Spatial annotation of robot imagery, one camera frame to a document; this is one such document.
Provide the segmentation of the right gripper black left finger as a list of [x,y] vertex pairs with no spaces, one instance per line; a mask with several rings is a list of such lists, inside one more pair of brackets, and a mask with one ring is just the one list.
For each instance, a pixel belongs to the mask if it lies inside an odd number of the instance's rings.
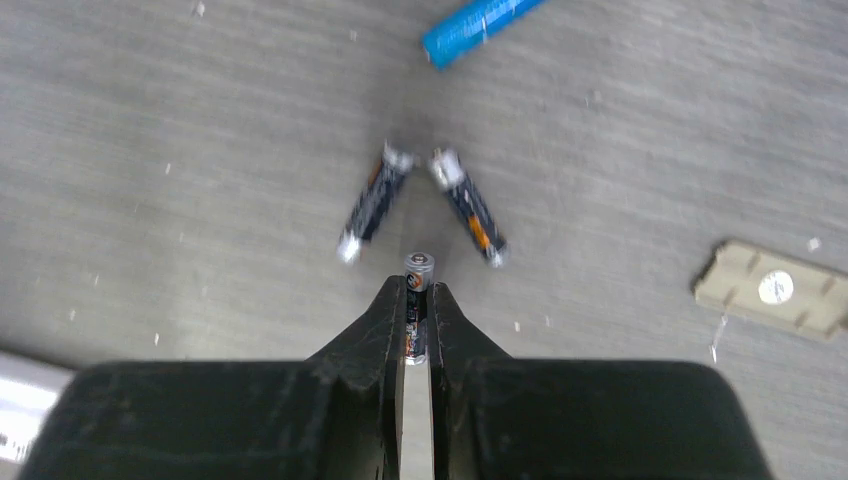
[[134,361],[78,373],[23,479],[395,479],[405,285],[299,361]]

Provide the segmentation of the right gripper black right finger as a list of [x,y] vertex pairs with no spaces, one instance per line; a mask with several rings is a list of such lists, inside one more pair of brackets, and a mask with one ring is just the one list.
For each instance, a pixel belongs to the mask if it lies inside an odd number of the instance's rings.
[[439,479],[769,479],[731,385],[702,364],[516,358],[428,294]]

